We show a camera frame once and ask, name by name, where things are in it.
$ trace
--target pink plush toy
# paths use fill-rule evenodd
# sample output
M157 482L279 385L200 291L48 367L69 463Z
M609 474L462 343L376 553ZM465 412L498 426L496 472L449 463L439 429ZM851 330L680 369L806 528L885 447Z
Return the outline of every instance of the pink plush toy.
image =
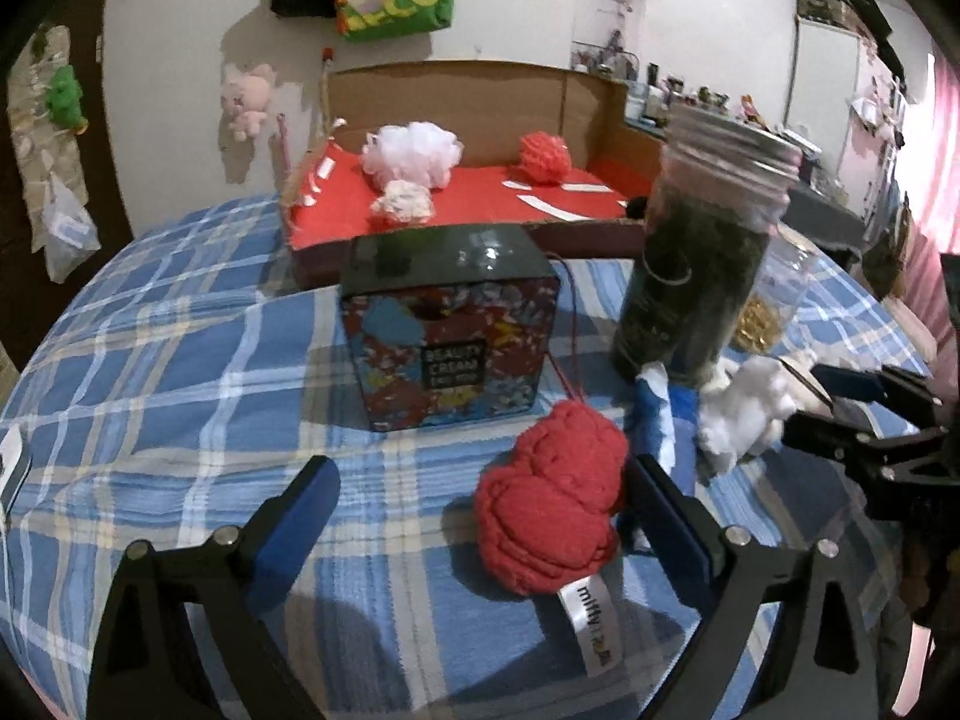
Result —
M221 98L224 111L233 119L229 127L234 140L243 143L260 134L276 83L277 74L270 65L260 65L249 73L227 68Z

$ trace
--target bed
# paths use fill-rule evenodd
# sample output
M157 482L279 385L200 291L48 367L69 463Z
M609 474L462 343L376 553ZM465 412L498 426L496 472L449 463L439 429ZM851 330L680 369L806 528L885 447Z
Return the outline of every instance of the bed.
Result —
M630 389L607 355L630 267L572 264L584 388L617 422ZM564 367L572 305L560 276L551 349ZM817 341L922 370L846 274L821 259L814 278L787 347ZM480 472L561 398L546 367L530 413L373 434L336 288L296 288L275 197L189 215L131 244L83 289L3 412L0 431L19 425L34 466L13 506L0 637L38 690L83 720L99 619L127 544L198 544L243 524L310 456L326 454L343 477L340 504L289 599L266 619L321 709L635 720L697 623L654 557L604 569L625 661L588 680L557 600L512 597L477 555L470 495ZM885 434L907 429L879 410L870 418ZM771 451L705 480L698 496L721 523L764 543L837 541L868 627L895 592L899 530L864 517L860 491L834 464ZM718 717L736 716L773 613L757 619ZM195 631L205 651L203 620ZM210 676L227 716L242 716L222 667L211 664Z

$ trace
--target green plush toy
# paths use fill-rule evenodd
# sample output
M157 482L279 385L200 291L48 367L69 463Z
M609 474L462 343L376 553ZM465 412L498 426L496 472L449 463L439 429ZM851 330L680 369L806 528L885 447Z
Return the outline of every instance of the green plush toy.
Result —
M78 135L83 135L88 121L80 111L80 98L83 98L83 89L80 89L80 82L74 76L73 67L64 65L50 81L46 95L47 110L57 127L72 129Z

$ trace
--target red yarn ball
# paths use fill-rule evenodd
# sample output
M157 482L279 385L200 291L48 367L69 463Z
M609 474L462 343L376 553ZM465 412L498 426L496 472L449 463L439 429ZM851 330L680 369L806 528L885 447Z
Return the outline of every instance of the red yarn ball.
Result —
M484 473L473 497L488 572L520 595L549 594L606 565L627 451L621 429L576 401L524 431L510 464Z
M535 184L563 184L573 161L559 135L531 132L520 139L520 167Z

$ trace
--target screw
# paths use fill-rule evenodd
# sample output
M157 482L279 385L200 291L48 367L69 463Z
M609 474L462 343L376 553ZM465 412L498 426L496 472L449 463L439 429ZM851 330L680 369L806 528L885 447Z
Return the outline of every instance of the screw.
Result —
M747 546L752 539L750 531L742 525L731 525L731 527L728 527L726 531L724 531L724 536L727 537L727 541L738 547Z
M213 541L222 547L230 547L240 538L240 529L236 525L224 525L213 532Z
M148 552L150 552L149 541L133 541L133 543L127 547L127 557L131 560L140 560L141 557L147 557Z
M830 557L831 559L840 554L840 547L829 538L821 538L817 541L817 550L824 557Z

